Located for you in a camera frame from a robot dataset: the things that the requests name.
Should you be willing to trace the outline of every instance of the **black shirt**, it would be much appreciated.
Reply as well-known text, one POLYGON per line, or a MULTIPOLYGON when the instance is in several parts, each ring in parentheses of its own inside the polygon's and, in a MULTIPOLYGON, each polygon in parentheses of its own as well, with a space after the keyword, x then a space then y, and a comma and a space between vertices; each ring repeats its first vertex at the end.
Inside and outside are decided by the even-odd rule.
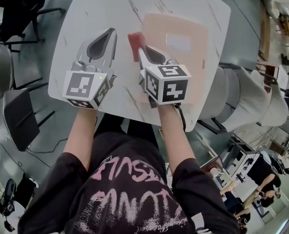
MULTIPOLYGON (((250 171, 247 173, 247 175, 255 181, 257 185, 261 185, 262 182, 266 177, 268 177, 270 174, 274 174, 271 166, 263 159, 263 156, 260 155, 260 157, 256 160, 250 171)), ((273 188, 273 180, 265 185, 262 189, 262 191, 265 193, 267 191, 274 190, 273 188)))
POLYGON ((195 159, 179 164, 172 193, 151 143, 104 133, 95 138, 93 152, 91 173, 70 153, 58 158, 20 219, 19 234, 239 232, 195 159))

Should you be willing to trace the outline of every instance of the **gray floor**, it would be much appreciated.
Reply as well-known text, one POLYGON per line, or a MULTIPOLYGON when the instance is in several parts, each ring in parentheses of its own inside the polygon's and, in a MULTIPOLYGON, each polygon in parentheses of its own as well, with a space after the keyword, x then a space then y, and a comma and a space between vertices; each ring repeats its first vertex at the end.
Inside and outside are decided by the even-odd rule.
MULTIPOLYGON (((242 12, 233 0, 223 1, 231 7, 231 18, 221 60, 241 64, 252 69, 257 60, 259 47, 259 0, 234 0, 242 12)), ((45 7, 62 7, 68 9, 71 2, 72 0, 47 0, 45 7)), ((13 53, 17 85, 24 84, 39 77, 43 77, 44 81, 49 80, 51 61, 58 34, 63 23, 63 16, 59 12, 53 12, 43 15, 39 19, 39 31, 40 34, 45 37, 45 42, 14 47, 14 49, 21 50, 21 53, 19 54, 13 53)), ((26 29, 26 40, 32 39, 33 37, 34 35, 31 26, 29 26, 26 29)), ((236 101, 237 96, 237 94, 232 94, 230 100, 236 101)), ((31 92, 31 98, 34 111, 41 110, 41 112, 37 114, 38 120, 44 118, 52 110, 55 110, 56 113, 41 126, 40 134, 32 142, 30 149, 35 152, 51 151, 60 139, 67 138, 76 115, 76 109, 65 102, 50 98, 46 87, 31 92)), ((2 101, 0 101, 0 127, 2 128, 3 126, 2 101)), ((163 141, 158 134, 158 128, 154 127, 154 131, 161 152, 166 158, 163 141)), ((230 137, 230 134, 216 136, 197 124, 194 131, 187 133, 187 137, 200 164, 205 163, 209 159, 209 156, 205 148, 199 142, 197 134, 200 134, 205 138, 218 154, 225 150, 230 137)), ((32 176, 38 182, 41 182, 44 179, 49 171, 49 168, 45 164, 41 163, 27 152, 21 153, 15 150, 11 140, 6 141, 1 138, 0 143, 6 148, 16 162, 21 162, 21 168, 29 176, 32 176)), ((38 154, 37 156, 51 166, 62 152, 64 145, 65 141, 60 143, 54 153, 38 154)), ((21 171, 17 164, 11 160, 9 155, 0 145, 1 183, 5 185, 9 178, 14 178, 19 182, 22 173, 23 171, 21 171)))

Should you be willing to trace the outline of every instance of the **red object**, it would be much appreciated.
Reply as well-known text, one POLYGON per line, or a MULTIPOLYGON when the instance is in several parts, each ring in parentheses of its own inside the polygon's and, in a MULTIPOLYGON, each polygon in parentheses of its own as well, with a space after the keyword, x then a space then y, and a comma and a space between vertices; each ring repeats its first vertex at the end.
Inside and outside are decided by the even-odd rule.
POLYGON ((128 34, 129 44, 133 52, 134 61, 139 62, 138 50, 139 48, 145 49, 145 38, 142 32, 128 34))

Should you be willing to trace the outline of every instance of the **box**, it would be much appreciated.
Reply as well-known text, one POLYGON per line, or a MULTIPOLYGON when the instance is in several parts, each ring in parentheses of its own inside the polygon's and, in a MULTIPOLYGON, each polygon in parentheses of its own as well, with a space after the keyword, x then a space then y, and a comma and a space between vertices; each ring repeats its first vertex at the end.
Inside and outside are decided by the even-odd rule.
POLYGON ((98 109, 111 86, 106 73, 67 71, 62 97, 75 107, 98 109))
POLYGON ((159 104, 184 103, 192 76, 185 65, 144 67, 145 91, 159 104))

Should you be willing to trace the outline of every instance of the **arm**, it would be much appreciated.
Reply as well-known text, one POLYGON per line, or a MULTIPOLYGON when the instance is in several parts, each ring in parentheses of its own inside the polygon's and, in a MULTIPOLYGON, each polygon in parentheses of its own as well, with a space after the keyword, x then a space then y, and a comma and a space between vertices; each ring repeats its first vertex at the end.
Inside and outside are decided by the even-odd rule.
POLYGON ((250 209, 244 209, 241 212, 239 212, 238 214, 236 214, 235 217, 238 218, 240 215, 248 214, 248 213, 250 213, 250 209))
POLYGON ((188 218, 196 215, 203 226, 217 234, 238 233, 237 221, 227 210, 219 189, 205 174, 182 128, 181 117, 173 105, 158 106, 167 157, 173 174, 173 194, 188 218))
POLYGON ((230 185, 226 186, 225 188, 223 188, 221 191, 220 191, 220 195, 223 195, 225 194, 226 192, 230 192, 232 191, 237 185, 237 182, 236 181, 232 181, 230 183, 230 185))
POLYGON ((97 110, 79 109, 65 145, 65 153, 75 155, 88 170, 95 134, 97 110))
POLYGON ((263 180, 262 184, 257 187, 257 191, 260 192, 262 190, 262 188, 264 188, 265 185, 269 184, 274 178, 275 178, 274 174, 270 174, 268 177, 266 177, 263 180))
POLYGON ((195 155, 185 136, 179 114, 173 105, 158 105, 160 122, 172 174, 177 166, 195 155))
POLYGON ((76 195, 89 177, 96 114, 96 110, 79 109, 64 152, 19 220, 18 233, 59 233, 64 229, 76 195))

